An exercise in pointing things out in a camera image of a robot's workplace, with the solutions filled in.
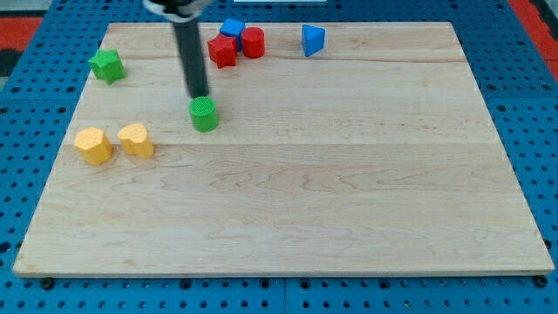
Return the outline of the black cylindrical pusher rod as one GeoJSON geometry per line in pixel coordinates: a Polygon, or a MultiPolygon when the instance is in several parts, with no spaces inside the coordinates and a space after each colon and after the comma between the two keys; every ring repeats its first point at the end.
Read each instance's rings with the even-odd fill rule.
{"type": "Polygon", "coordinates": [[[173,23],[173,28],[189,96],[192,99],[208,96],[208,76],[197,19],[173,23]]]}

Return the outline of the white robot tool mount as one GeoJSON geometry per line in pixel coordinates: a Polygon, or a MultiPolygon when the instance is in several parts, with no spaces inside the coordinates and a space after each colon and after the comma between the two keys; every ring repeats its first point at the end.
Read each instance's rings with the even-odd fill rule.
{"type": "Polygon", "coordinates": [[[171,22],[190,22],[201,16],[213,0],[143,0],[144,7],[171,22]]]}

